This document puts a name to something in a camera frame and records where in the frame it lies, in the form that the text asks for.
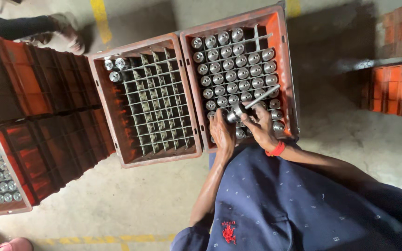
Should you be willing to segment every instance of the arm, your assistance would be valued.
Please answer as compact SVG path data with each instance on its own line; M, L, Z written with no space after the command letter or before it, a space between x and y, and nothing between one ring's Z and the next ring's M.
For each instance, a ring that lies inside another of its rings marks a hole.
M260 146L271 152L278 144L272 129L271 115L260 104L253 106L252 109L254 109L257 116L256 118L254 117L256 122L253 122L247 114L243 114L241 119L244 125L252 131L255 140ZM357 190L365 182L377 182L370 175L350 163L318 153L295 149L288 145L280 154L280 157L288 161L301 163L304 167L320 173L351 190Z
M214 219L215 200L221 178L229 159L234 152L236 136L235 125L227 125L218 109L215 116L210 117L210 134L217 144L217 156L204 185L201 188L197 201L190 214L190 226L199 225L210 228Z

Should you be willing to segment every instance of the hand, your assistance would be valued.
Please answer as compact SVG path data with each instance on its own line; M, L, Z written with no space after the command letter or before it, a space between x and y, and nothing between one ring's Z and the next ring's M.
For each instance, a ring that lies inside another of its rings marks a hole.
M271 114L259 103L254 105L252 109L255 111L257 118L253 117L254 121L252 121L249 115L243 114L241 115L241 120L251 130L254 139L259 143L261 148L271 152L276 149L279 142L274 136Z
M211 116L209 120L210 134L214 137L218 152L224 154L226 157L232 157L235 143L237 142L237 129L235 125L228 125L226 123L222 115L222 109L217 109L215 116Z

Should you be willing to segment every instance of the black pants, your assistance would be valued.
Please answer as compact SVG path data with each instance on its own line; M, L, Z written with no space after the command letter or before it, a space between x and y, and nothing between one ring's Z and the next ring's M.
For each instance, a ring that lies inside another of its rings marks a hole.
M51 31L55 31L54 23L47 16L9 20L0 18L0 37L8 40L15 40Z

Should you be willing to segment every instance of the red thread bracelet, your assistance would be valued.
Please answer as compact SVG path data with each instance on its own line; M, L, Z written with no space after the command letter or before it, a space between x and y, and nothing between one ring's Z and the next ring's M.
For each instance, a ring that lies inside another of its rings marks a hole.
M285 143L279 141L279 143L276 146L276 149L272 150L271 152L265 151L265 153L268 157L279 156L285 149L285 146L286 146Z

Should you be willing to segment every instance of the red embroidered logo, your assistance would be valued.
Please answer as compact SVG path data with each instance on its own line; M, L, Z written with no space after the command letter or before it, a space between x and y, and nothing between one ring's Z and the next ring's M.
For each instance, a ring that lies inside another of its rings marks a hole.
M230 243L231 241L234 241L234 244L237 245L237 243L235 243L235 235L233 236L235 228L231 228L231 225L235 225L235 221L225 221L221 223L221 225L226 226L223 230L223 237L226 239L226 242Z

